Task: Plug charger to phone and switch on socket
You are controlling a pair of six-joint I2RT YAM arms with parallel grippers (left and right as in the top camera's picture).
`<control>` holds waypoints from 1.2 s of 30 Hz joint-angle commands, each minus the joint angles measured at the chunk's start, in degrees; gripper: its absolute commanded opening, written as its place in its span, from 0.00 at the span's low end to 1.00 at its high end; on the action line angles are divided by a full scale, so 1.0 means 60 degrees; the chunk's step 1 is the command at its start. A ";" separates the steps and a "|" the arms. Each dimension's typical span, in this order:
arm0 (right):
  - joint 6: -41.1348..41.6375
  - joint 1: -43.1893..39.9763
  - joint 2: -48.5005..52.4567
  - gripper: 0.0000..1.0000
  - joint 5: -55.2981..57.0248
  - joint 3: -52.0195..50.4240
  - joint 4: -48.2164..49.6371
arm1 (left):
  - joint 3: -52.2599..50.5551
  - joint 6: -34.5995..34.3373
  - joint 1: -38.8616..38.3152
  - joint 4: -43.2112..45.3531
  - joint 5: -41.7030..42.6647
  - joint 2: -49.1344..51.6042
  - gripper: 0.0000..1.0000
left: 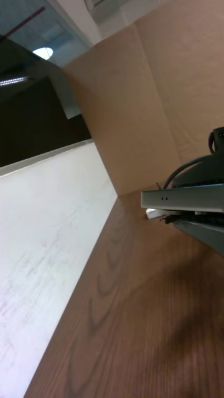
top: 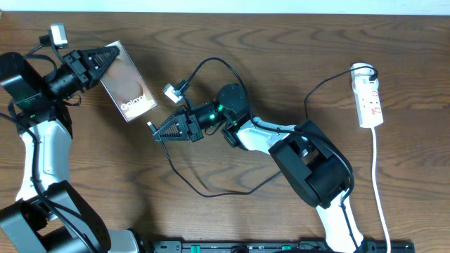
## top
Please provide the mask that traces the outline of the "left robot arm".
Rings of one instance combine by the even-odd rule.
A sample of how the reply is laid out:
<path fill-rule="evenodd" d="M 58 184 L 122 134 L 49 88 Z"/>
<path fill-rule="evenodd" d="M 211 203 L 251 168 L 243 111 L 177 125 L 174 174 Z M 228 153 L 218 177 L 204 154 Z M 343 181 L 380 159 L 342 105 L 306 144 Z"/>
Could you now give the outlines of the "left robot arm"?
<path fill-rule="evenodd" d="M 72 51 L 41 76 L 30 56 L 1 56 L 1 86 L 12 100 L 5 118 L 25 144 L 22 185 L 1 210 L 1 229 L 19 252 L 145 252 L 131 229 L 110 230 L 70 182 L 70 98 L 91 89 L 120 54 L 116 46 Z"/>

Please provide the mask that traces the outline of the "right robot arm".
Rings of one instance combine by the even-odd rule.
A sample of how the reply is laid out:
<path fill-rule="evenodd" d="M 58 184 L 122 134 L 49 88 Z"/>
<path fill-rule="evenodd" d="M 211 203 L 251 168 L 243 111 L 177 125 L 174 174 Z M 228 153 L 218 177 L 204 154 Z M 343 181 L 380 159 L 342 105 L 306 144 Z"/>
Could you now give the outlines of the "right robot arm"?
<path fill-rule="evenodd" d="M 159 143 L 196 142 L 209 128 L 219 129 L 233 148 L 271 156 L 296 194 L 316 208 L 329 249 L 362 251 L 364 237 L 349 206 L 354 190 L 351 165 L 315 123 L 265 122 L 252 115 L 246 90 L 227 84 L 214 100 L 196 108 L 180 106 L 159 127 L 150 126 Z"/>

